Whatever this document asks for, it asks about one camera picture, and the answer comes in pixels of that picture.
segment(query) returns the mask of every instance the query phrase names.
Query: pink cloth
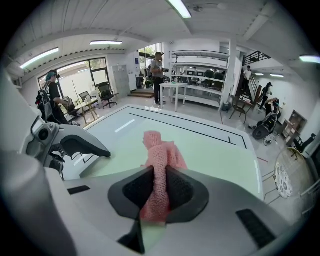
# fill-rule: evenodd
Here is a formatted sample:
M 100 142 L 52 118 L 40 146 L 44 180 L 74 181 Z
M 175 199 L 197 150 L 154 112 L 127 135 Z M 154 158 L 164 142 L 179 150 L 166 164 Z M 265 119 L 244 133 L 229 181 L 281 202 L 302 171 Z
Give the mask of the pink cloth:
M 140 218 L 152 222 L 165 222 L 170 211 L 166 166 L 187 169 L 187 165 L 175 143 L 162 141 L 160 132 L 146 131 L 143 144 L 148 149 L 145 166 L 154 168 L 154 183 L 153 192 L 140 211 Z

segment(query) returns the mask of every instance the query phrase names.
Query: floor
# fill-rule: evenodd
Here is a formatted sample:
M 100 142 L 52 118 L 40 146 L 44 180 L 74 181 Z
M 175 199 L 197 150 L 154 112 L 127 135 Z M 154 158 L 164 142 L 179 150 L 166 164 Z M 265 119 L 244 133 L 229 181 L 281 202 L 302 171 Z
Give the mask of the floor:
M 96 113 L 100 117 L 103 117 L 108 113 L 113 112 L 116 109 L 119 109 L 127 104 L 159 108 L 159 106 L 154 103 L 153 98 L 126 97 L 115 99 L 115 101 L 118 103 L 118 105 L 112 105 L 111 108 L 107 106 L 104 109 L 97 109 Z M 166 101 L 167 103 L 164 105 L 164 109 L 167 111 L 174 111 L 175 104 L 170 103 L 168 99 Z M 245 117 L 244 115 L 239 117 L 238 112 L 236 112 L 233 115 L 232 119 L 230 119 L 232 111 L 230 111 L 229 113 L 224 111 L 219 112 L 217 108 L 189 101 L 186 101 L 185 105 L 183 105 L 182 100 L 179 100 L 178 102 L 178 112 L 233 127 L 248 134 L 252 134 L 252 130 L 248 128 L 248 125 L 255 125 L 258 121 L 262 120 L 265 117 L 264 112 L 259 113 L 258 109 L 255 108 L 247 114 L 246 124 L 244 124 Z M 89 122 L 93 120 L 90 114 L 87 114 L 86 117 L 87 119 L 89 119 Z M 85 126 L 82 117 L 79 117 L 77 119 L 77 122 L 80 123 L 81 127 Z M 299 196 L 299 193 L 298 195 L 294 194 L 287 199 L 284 199 L 282 197 L 277 199 L 279 193 L 277 190 L 274 190 L 276 188 L 276 185 L 272 177 L 272 172 L 275 169 L 276 159 L 279 153 L 285 148 L 284 140 L 282 140 L 281 137 L 275 137 L 276 141 L 272 139 L 271 144 L 265 146 L 263 140 L 255 140 L 252 136 L 250 136 L 250 138 L 255 149 L 256 156 L 258 157 L 262 180 L 264 181 L 264 194 L 270 192 L 265 197 L 265 203 L 270 203 L 270 206 L 274 208 L 281 216 L 283 216 L 283 218 L 287 220 L 289 224 L 294 224 L 302 217 L 302 212 L 306 209 L 306 200 L 302 199 Z M 301 182 L 305 186 L 309 186 L 309 180 L 307 178 L 303 180 L 305 176 L 308 176 L 308 174 L 305 175 L 305 173 L 303 173 L 303 175 L 300 175 L 298 177 L 298 182 Z

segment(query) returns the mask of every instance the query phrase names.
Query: ceiling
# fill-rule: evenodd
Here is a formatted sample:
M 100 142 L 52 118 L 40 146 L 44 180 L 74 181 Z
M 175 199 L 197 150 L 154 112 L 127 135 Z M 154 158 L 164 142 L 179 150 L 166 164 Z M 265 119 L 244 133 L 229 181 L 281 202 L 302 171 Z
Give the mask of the ceiling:
M 165 0 L 48 0 L 21 25 L 5 51 L 11 70 L 59 47 L 25 69 L 85 51 L 107 49 L 90 41 L 118 40 L 120 53 L 183 38 L 230 38 L 259 50 L 300 74 L 301 54 L 314 49 L 294 20 L 271 0 L 183 0 L 192 18 L 183 19 Z

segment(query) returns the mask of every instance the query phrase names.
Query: man with cap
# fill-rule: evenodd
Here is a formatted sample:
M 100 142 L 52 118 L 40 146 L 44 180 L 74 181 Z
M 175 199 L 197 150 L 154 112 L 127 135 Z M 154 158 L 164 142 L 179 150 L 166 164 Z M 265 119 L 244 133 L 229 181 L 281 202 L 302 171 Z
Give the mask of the man with cap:
M 163 68 L 162 53 L 156 52 L 155 59 L 151 62 L 151 73 L 154 87 L 154 101 L 155 104 L 160 105 L 160 84 L 164 83 L 164 72 L 168 72 L 168 69 Z

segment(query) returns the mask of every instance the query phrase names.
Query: cap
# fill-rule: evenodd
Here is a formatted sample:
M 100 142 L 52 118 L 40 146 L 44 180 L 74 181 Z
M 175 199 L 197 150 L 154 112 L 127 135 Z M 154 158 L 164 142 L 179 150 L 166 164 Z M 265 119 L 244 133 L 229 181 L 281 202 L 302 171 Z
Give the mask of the cap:
M 280 100 L 278 98 L 274 99 L 273 100 L 273 104 L 276 105 L 276 106 L 279 106 Z

